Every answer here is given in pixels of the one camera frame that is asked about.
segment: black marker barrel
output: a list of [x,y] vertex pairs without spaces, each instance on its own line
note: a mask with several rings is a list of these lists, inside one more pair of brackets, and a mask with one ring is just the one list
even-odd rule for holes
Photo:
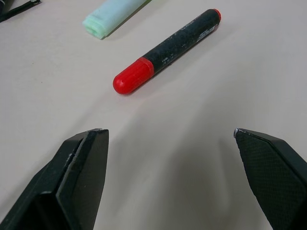
[[214,31],[220,21],[218,10],[207,10],[117,75],[114,89],[120,94],[133,92]]

